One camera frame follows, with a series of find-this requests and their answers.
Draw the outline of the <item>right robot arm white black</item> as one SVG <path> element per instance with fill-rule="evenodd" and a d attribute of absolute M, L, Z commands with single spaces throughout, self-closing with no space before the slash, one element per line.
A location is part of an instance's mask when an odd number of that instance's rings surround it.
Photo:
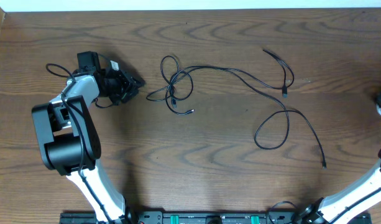
<path fill-rule="evenodd" d="M 360 179 L 342 191 L 309 205 L 294 219 L 296 223 L 349 223 L 381 202 L 381 149 L 378 161 Z"/>

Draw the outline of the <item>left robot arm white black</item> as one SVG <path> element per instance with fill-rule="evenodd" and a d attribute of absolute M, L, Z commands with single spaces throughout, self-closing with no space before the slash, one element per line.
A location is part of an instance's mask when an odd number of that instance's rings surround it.
<path fill-rule="evenodd" d="M 98 98 L 109 98 L 113 106 L 126 103 L 145 82 L 113 60 L 102 68 L 100 58 L 92 51 L 78 53 L 78 68 L 65 75 L 61 93 L 32 108 L 40 155 L 46 168 L 81 190 L 94 209 L 96 223 L 138 223 L 102 167 L 101 143 L 89 107 Z"/>

